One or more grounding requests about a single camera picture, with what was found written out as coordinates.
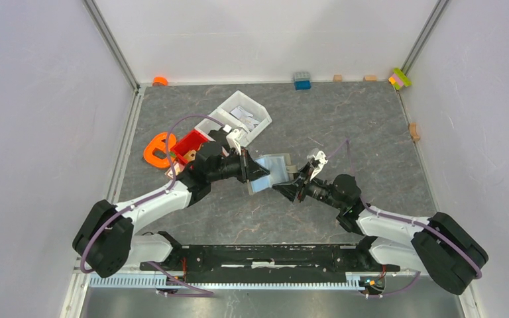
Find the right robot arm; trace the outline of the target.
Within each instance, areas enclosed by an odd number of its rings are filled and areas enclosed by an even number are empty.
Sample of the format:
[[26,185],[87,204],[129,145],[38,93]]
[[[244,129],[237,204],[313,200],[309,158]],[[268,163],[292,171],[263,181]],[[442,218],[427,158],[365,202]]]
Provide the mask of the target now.
[[461,295],[482,277],[486,250],[450,215],[409,217],[367,203],[354,176],[340,174],[332,182],[305,173],[272,188],[290,201],[310,197],[338,210],[337,221],[362,236],[357,264],[364,270],[393,265],[426,273],[445,291]]

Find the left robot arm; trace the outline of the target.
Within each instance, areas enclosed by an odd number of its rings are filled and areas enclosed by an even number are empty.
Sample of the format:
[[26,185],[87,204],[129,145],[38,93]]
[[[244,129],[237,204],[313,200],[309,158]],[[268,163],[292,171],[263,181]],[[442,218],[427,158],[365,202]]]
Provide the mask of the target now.
[[195,159],[166,185],[121,203],[102,199],[93,205],[72,242],[81,258],[81,271],[107,278],[126,264],[147,261],[158,262],[166,270],[177,268],[182,253],[167,238],[137,239],[136,234],[165,215],[202,200],[213,182],[235,178],[245,184],[268,175],[270,171],[244,147],[225,156],[216,142],[203,143]]

